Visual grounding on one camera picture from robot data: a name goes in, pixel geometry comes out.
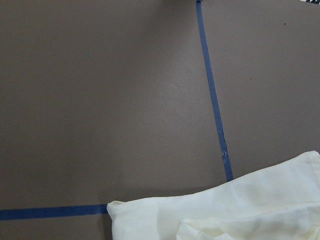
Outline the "cream long-sleeve cat shirt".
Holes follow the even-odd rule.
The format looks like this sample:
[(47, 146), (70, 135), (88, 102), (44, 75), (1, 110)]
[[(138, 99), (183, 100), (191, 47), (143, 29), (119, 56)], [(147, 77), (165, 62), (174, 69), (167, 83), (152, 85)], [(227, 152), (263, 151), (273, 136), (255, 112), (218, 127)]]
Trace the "cream long-sleeve cat shirt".
[(320, 201), (320, 155), (305, 152), (194, 194), (112, 201), (115, 240), (173, 240), (183, 219), (251, 217)]

